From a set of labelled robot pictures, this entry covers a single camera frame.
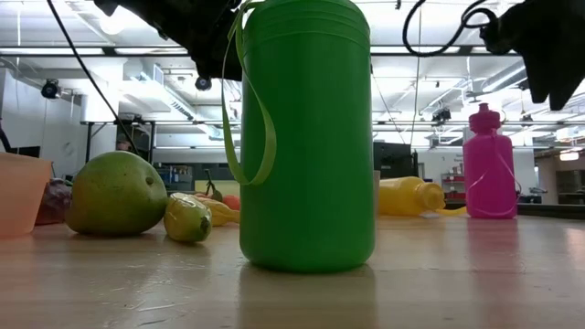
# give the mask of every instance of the security camera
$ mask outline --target security camera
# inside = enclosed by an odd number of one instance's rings
[[[197,90],[201,90],[201,91],[207,91],[211,89],[211,79],[205,79],[205,78],[197,78],[197,80],[195,81],[195,88],[197,88]]]
[[[40,94],[48,100],[58,100],[61,98],[61,88],[59,81],[56,79],[48,79]]]

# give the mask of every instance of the ceiling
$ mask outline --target ceiling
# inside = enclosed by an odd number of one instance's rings
[[[402,1],[400,10],[395,9],[393,0],[355,0],[355,3],[364,12],[371,28],[372,46],[399,46],[402,43],[401,32],[406,14],[412,8],[414,1]],[[419,15],[412,19],[409,29],[409,40],[413,45],[442,45],[451,37],[459,25],[460,15],[472,0],[438,0],[428,1],[422,7]],[[497,14],[502,14],[514,3],[521,1],[494,0],[488,2],[488,7]],[[84,47],[167,47],[176,46],[171,40],[162,40],[156,31],[142,22],[136,16],[123,13],[118,21],[107,21],[105,15],[92,1],[56,0],[57,9],[64,24],[71,34],[74,43]],[[125,28],[118,34],[109,35],[101,28],[105,23],[116,23],[122,20]],[[476,30],[466,30],[457,40],[457,45],[482,45]],[[9,47],[63,47],[66,46],[53,16],[50,14],[46,1],[28,0],[12,1],[0,0],[0,48]],[[430,120],[434,112],[441,108],[448,108],[452,112],[453,120],[465,121],[469,114],[476,109],[473,97],[466,96],[466,92],[482,91],[486,81],[498,72],[514,66],[519,57],[470,56],[470,57],[373,57],[372,58],[372,117],[373,120],[396,120],[399,122],[411,121],[412,118]],[[126,58],[86,58],[90,69],[109,80],[100,73],[108,71],[108,67],[120,66]],[[220,81],[214,80],[213,87],[208,91],[195,89],[194,82],[197,71],[194,63],[188,57],[149,57],[139,58],[143,68],[149,69],[156,64],[165,73],[165,86],[175,92],[182,101],[194,109],[200,109],[199,114],[205,119],[218,120],[220,118]],[[66,88],[80,93],[90,92],[87,80],[76,73],[79,65],[74,58],[40,58],[22,57],[19,68],[23,75],[42,81],[47,75],[59,79]],[[226,89],[230,101],[232,118],[238,119],[238,103],[241,98],[240,85],[230,83]],[[536,121],[557,121],[580,113],[579,97],[562,111],[550,113],[546,111],[546,104],[533,104],[530,101],[529,90],[521,91],[511,85],[511,88],[493,92],[479,97],[479,101],[489,101],[493,107],[502,111],[509,121],[517,121],[521,113],[533,112]],[[136,111],[139,106],[132,106],[132,102],[121,102],[121,111]],[[408,125],[399,125],[402,130]],[[384,131],[387,140],[396,140],[398,133]],[[446,135],[460,136],[461,129],[453,129]],[[526,132],[534,137],[544,136],[539,129]],[[421,138],[428,137],[422,133]]]

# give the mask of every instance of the green bottle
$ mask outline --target green bottle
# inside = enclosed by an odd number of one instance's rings
[[[262,110],[278,142],[266,179],[241,187],[244,255],[278,271],[363,264],[375,236],[366,19],[349,0],[267,0],[255,4],[240,50],[243,174],[262,171]]]

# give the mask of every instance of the wooden table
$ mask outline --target wooden table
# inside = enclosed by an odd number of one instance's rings
[[[585,221],[383,219],[367,266],[258,270],[238,227],[203,245],[88,239],[63,226],[0,241],[2,328],[583,328]]]

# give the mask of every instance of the orange plastic cup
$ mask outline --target orange plastic cup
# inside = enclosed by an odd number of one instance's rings
[[[50,161],[0,153],[0,237],[33,230],[50,177]]]

